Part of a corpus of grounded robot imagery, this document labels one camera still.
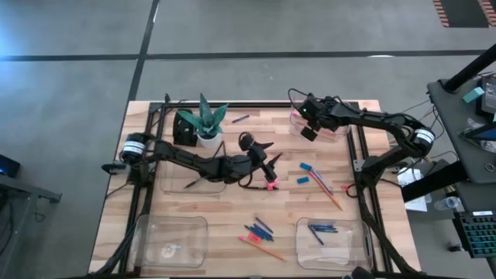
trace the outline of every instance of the green leaves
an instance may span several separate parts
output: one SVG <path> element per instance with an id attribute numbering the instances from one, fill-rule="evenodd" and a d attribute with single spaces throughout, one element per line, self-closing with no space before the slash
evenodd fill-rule
<path id="1" fill-rule="evenodd" d="M 204 124 L 207 126 L 212 125 L 212 112 L 210 111 L 210 105 L 203 93 L 200 93 L 200 116 L 203 118 Z"/>
<path id="2" fill-rule="evenodd" d="M 213 126 L 217 126 L 218 124 L 220 124 L 220 122 L 226 116 L 226 111 L 227 111 L 227 105 L 223 105 L 223 106 L 221 106 L 215 110 L 214 114 L 212 115 L 212 118 L 213 118 L 212 125 Z"/>
<path id="3" fill-rule="evenodd" d="M 191 114 L 190 112 L 186 112 L 184 110 L 179 110 L 177 111 L 180 116 L 184 118 L 184 120 L 188 121 L 191 123 L 196 129 L 198 130 L 203 130 L 203 119 L 199 116 L 196 116 L 194 114 Z"/>
<path id="4" fill-rule="evenodd" d="M 199 136 L 215 136 L 218 133 L 222 133 L 222 128 L 219 124 L 226 116 L 227 106 L 223 105 L 212 113 L 207 99 L 203 94 L 200 94 L 200 116 L 193 115 L 184 110 L 179 110 L 177 113 L 196 128 L 196 133 Z"/>

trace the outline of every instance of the wooden table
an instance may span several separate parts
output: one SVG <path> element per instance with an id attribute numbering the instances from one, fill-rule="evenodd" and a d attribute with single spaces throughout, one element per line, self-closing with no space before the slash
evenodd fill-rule
<path id="1" fill-rule="evenodd" d="M 379 111 L 375 100 L 358 101 L 360 107 Z M 130 133 L 144 131 L 149 102 L 131 102 L 126 113 L 119 141 L 122 149 Z M 238 123 L 233 119 L 249 114 L 250 117 Z M 172 122 L 174 112 L 166 117 L 164 140 L 172 142 Z M 346 196 L 341 189 L 343 184 L 353 183 L 346 139 L 337 143 L 322 141 L 309 142 L 301 136 L 291 135 L 289 130 L 289 108 L 229 108 L 222 124 L 223 139 L 229 155 L 242 153 L 238 147 L 241 132 L 251 132 L 260 143 L 275 142 L 267 149 L 269 158 L 282 152 L 276 164 L 280 184 L 279 191 L 250 191 L 237 184 L 227 185 L 202 182 L 191 187 L 192 193 L 165 193 L 182 189 L 198 175 L 195 172 L 170 163 L 160 163 L 155 181 L 151 215 L 195 217 L 202 216 L 208 222 L 208 251 L 205 262 L 199 268 L 172 269 L 164 267 L 144 267 L 142 276 L 164 277 L 241 277 L 241 276 L 342 276 L 347 271 L 306 270 L 301 268 L 295 256 L 295 224 L 303 217 L 314 219 L 360 220 L 358 202 Z M 365 128 L 370 155 L 378 155 L 389 149 L 386 132 Z M 202 156 L 209 157 L 213 150 L 186 147 Z M 299 167 L 306 162 L 320 171 L 332 186 L 344 211 L 340 211 L 311 179 L 309 183 L 297 184 L 296 179 L 308 174 Z M 384 175 L 394 180 L 393 175 Z M 108 190 L 124 184 L 126 175 L 112 177 Z M 263 173 L 257 171 L 253 176 L 254 185 L 263 185 Z M 197 194 L 199 189 L 221 191 L 214 194 Z M 111 256 L 122 240 L 126 229 L 132 187 L 123 188 L 113 194 L 103 208 L 102 219 L 96 237 L 95 249 L 91 258 L 90 271 L 97 270 Z M 382 216 L 387 236 L 407 262 L 419 270 L 419 260 L 412 238 L 412 232 L 398 187 L 381 182 L 377 186 Z M 273 250 L 288 261 L 280 261 L 259 251 L 238 239 L 246 236 L 243 225 L 254 222 L 259 216 L 274 231 L 274 242 L 264 241 L 262 245 Z M 374 241 L 379 269 L 381 252 L 378 241 Z"/>

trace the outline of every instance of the keyboard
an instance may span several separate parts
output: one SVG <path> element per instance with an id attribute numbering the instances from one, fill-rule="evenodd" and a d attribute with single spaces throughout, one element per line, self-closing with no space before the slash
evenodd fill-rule
<path id="1" fill-rule="evenodd" d="M 453 224 L 462 247 L 471 257 L 496 257 L 496 215 L 493 212 L 455 212 Z"/>

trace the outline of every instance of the potted plant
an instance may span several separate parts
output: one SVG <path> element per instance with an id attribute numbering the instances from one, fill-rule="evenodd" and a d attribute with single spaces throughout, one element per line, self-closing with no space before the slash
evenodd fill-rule
<path id="1" fill-rule="evenodd" d="M 200 116 L 181 110 L 177 113 L 196 128 L 196 135 L 202 146 L 216 148 L 222 142 L 222 128 L 219 124 L 226 116 L 227 105 L 217 108 L 212 113 L 207 99 L 200 94 Z"/>

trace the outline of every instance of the orange pencil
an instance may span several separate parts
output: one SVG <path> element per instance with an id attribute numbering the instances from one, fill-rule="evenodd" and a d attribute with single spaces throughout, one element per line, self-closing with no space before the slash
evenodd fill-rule
<path id="1" fill-rule="evenodd" d="M 315 179 L 315 181 L 317 181 L 317 184 L 320 186 L 320 188 L 322 188 L 322 190 L 331 198 L 331 200 L 336 204 L 336 206 L 343 210 L 343 208 L 341 207 L 341 205 L 339 204 L 339 201 L 334 198 L 331 193 L 329 193 L 329 191 L 327 191 L 327 188 L 326 186 L 324 186 L 324 184 L 322 184 L 322 182 L 319 180 L 319 178 L 317 176 L 315 176 L 315 174 L 310 171 L 310 175 L 313 177 L 313 179 Z"/>
<path id="2" fill-rule="evenodd" d="M 241 239 L 242 241 L 244 241 L 244 242 L 246 242 L 246 243 L 249 243 L 249 244 L 251 244 L 251 245 L 255 246 L 256 248 L 258 248 L 258 249 L 260 249 L 260 250 L 264 251 L 265 253 L 268 253 L 268 254 L 269 254 L 269 255 L 271 255 L 272 257 L 276 257 L 276 258 L 277 258 L 277 259 L 279 259 L 279 260 L 286 261 L 283 257 L 281 257 L 281 256 L 277 255 L 276 253 L 271 252 L 271 251 L 269 251 L 269 250 L 267 250 L 267 249 L 263 248 L 262 246 L 260 246 L 260 245 L 258 245 L 258 244 L 256 244 L 256 243 L 253 243 L 253 242 L 251 242 L 251 241 L 246 240 L 246 238 L 245 238 L 244 236 L 240 236 L 240 237 L 239 237 L 239 239 Z"/>

